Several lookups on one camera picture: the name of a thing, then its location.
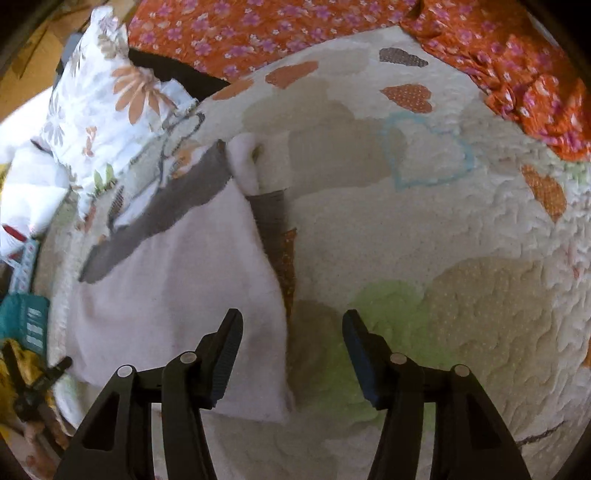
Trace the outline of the yellow cloth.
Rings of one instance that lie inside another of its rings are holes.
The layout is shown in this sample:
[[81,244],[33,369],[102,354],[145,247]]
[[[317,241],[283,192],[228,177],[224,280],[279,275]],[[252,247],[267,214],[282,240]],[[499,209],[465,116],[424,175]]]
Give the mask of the yellow cloth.
[[45,437],[58,449],[67,437],[55,416],[52,389],[72,365],[70,357],[45,368],[41,358],[13,339],[1,346],[1,423],[27,439]]

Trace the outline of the light blue patterned box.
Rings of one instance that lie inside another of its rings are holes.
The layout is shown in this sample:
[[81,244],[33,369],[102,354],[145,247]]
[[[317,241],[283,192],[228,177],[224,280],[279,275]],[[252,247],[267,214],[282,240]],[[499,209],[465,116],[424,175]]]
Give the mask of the light blue patterned box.
[[27,239],[18,252],[5,260],[12,269],[9,294],[25,294],[31,291],[39,246],[38,240]]

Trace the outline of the cream heart-patterned quilt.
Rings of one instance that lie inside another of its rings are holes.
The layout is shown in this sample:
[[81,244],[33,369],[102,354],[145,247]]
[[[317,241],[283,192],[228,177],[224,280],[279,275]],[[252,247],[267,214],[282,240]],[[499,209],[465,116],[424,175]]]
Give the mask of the cream heart-patterned quilt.
[[259,136],[259,185],[283,208],[276,273],[294,287],[283,427],[217,420],[228,479],[356,479],[381,417],[329,341],[335,314],[415,360],[464,361],[531,475],[561,479],[589,442],[590,167],[495,116],[463,74],[399,28],[276,62],[317,69],[191,109],[137,157],[127,191],[182,147]]

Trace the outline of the white floral pillow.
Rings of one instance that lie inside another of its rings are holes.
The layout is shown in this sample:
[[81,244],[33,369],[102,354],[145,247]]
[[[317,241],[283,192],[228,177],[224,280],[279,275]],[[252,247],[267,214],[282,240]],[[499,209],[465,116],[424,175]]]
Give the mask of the white floral pillow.
[[196,104],[178,81],[131,61],[125,26],[102,6],[92,11],[33,140],[68,170],[85,218],[145,146]]

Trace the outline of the white floral knit sweater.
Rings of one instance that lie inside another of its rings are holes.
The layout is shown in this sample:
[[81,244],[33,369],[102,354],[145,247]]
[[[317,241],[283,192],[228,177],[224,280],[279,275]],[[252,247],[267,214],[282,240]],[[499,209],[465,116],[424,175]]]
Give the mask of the white floral knit sweater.
[[286,309],[254,217],[254,150],[249,133],[189,147],[136,197],[119,191],[111,229],[70,297],[66,350],[77,379],[101,387],[122,365],[161,367],[235,308],[242,342],[216,412],[287,419]]

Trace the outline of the teal cardboard box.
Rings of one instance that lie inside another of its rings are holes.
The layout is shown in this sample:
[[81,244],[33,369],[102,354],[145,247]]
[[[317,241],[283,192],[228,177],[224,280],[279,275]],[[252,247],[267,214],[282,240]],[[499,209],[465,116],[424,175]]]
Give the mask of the teal cardboard box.
[[1,302],[0,337],[16,340],[21,347],[47,357],[50,301],[33,294],[9,294]]

